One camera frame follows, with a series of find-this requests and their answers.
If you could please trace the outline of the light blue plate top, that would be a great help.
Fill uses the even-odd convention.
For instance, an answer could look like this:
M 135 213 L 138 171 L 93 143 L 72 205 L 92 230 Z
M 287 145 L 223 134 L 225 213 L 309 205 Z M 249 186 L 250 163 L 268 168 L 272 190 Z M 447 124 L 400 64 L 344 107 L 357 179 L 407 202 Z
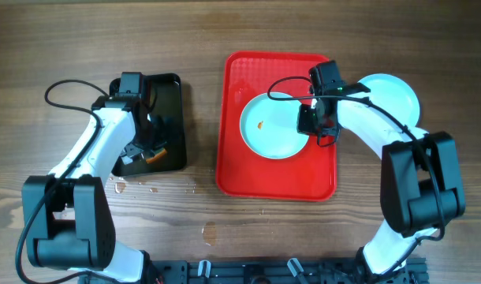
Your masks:
M 287 159 L 299 153 L 309 135 L 297 131 L 302 103 L 291 95 L 274 92 L 251 99 L 240 115 L 240 134 L 244 143 L 267 159 Z

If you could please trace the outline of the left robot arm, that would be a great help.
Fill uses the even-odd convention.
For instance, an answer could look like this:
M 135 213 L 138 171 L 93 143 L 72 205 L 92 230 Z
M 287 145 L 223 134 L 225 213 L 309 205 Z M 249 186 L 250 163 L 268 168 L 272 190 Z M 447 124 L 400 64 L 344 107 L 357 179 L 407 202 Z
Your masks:
M 147 252 L 116 239 L 104 185 L 124 148 L 151 134 L 147 108 L 102 107 L 71 152 L 52 171 L 31 176 L 22 188 L 24 229 L 15 255 L 21 281 L 22 256 L 34 267 L 69 271 L 70 278 L 108 283 L 160 283 Z

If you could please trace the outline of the orange green scrub sponge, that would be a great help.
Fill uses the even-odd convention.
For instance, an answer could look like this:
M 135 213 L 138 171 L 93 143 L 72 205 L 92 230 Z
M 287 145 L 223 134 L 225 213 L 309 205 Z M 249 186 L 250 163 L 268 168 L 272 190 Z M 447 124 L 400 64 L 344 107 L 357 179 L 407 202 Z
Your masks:
M 149 151 L 147 155 L 145 155 L 144 160 L 147 164 L 155 163 L 166 154 L 167 150 L 165 148 L 159 148 L 155 151 Z

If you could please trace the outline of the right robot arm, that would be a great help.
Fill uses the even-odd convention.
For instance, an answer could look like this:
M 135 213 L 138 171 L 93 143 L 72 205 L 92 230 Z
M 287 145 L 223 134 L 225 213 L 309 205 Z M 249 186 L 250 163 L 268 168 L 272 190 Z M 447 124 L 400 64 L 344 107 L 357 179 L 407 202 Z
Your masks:
M 299 109 L 299 123 L 313 129 L 318 116 L 356 134 L 381 159 L 380 204 L 384 220 L 359 248 L 344 275 L 357 283 L 391 280 L 406 272 L 422 243 L 440 241 L 446 226 L 465 211 L 454 139 L 417 127 L 415 95 L 357 92 L 314 99 Z

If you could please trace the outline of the light blue plate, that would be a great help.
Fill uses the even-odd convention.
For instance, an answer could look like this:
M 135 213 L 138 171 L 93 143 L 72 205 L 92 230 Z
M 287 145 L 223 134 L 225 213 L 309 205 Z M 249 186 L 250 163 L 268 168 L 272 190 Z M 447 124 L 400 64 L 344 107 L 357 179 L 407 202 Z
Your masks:
M 244 143 L 267 159 L 287 159 L 299 153 L 309 135 L 297 131 L 302 103 L 291 95 L 274 92 L 251 99 L 240 115 L 240 134 Z
M 416 93 L 399 77 L 376 73 L 359 80 L 371 90 L 369 97 L 373 104 L 388 111 L 399 122 L 417 126 L 420 117 L 420 104 Z

